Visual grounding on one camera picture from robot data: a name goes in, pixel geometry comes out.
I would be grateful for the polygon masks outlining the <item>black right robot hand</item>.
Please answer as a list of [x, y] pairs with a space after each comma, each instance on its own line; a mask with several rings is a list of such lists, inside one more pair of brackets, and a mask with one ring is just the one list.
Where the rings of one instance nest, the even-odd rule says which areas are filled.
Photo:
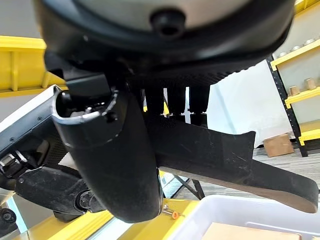
[[157, 217], [159, 168], [289, 198], [260, 177], [253, 131], [205, 125], [210, 86], [264, 60], [286, 40], [292, 0], [35, 0], [47, 70], [68, 89], [55, 127], [81, 176], [116, 218]]

